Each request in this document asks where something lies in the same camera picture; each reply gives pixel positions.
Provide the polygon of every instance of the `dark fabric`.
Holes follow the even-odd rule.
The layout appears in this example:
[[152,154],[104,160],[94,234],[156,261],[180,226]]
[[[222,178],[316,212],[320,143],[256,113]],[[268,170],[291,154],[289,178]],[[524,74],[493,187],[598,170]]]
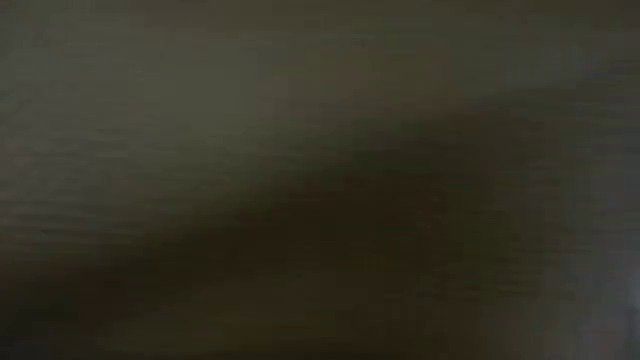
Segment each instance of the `dark fabric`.
[[0,1],[0,356],[624,358],[638,10]]

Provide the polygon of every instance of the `dark surface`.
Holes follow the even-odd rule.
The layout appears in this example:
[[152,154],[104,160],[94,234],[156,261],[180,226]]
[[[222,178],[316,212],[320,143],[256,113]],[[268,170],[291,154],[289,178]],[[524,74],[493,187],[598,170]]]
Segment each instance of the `dark surface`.
[[2,357],[625,356],[637,5],[299,3],[0,1]]

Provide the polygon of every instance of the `gray surface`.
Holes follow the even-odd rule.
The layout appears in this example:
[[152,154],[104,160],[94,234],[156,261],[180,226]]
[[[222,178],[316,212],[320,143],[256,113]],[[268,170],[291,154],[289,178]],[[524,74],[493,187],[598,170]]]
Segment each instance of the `gray surface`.
[[6,2],[5,348],[621,355],[637,9],[495,3]]

